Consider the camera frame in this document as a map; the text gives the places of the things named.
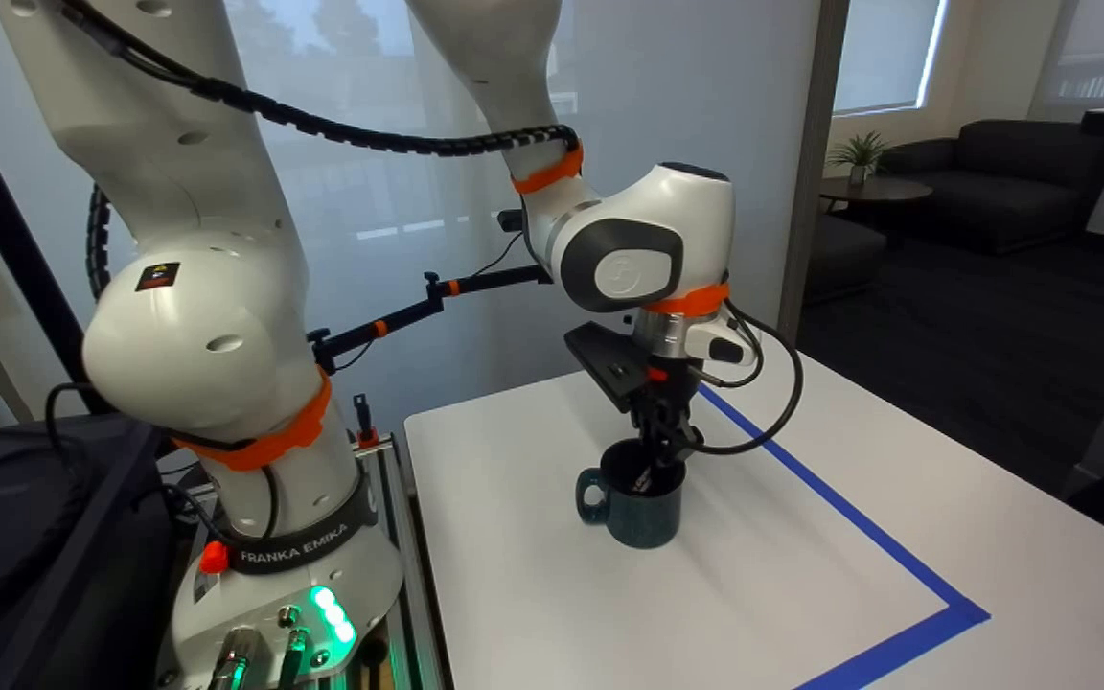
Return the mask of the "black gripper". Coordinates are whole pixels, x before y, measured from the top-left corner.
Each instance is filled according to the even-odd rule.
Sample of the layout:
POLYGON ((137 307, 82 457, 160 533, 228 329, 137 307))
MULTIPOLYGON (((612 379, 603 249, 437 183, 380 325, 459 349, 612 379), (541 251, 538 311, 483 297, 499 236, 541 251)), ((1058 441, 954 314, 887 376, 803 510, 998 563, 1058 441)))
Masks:
POLYGON ((703 364, 699 361, 647 361, 642 366, 642 392, 632 393, 632 421, 642 426, 642 476, 656 477, 669 458, 669 430, 675 426, 675 457, 689 458, 704 436, 689 421, 689 397, 699 393, 703 364))

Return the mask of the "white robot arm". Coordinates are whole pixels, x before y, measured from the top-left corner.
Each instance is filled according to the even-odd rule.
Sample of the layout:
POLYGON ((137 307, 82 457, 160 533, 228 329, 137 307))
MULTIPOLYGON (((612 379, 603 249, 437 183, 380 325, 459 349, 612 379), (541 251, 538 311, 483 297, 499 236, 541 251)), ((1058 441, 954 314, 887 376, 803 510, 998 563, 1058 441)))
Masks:
POLYGON ((586 321, 572 349, 664 458, 693 443, 680 401, 715 364, 731 379, 759 366, 729 321, 729 181, 661 165, 619 196, 584 188, 584 142, 549 95, 561 0, 405 2, 483 112, 474 134, 389 134, 253 91, 228 0, 0 0, 57 149, 137 241, 97 297, 82 364, 114 410, 211 467, 224 521, 202 573, 325 563, 370 517, 334 357, 395 325, 312 332, 312 246, 260 136, 267 123, 380 151, 499 151, 532 273, 592 314, 642 319, 632 335, 586 321))

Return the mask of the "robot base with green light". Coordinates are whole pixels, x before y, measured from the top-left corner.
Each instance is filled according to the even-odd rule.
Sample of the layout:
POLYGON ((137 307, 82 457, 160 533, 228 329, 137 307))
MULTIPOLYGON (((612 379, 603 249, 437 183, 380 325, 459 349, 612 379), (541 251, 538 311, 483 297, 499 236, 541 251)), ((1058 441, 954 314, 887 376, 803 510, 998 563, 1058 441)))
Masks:
POLYGON ((403 554, 382 523, 366 523, 330 554, 279 573, 191 563, 169 622, 175 682, 182 690, 343 682, 400 594, 403 554))

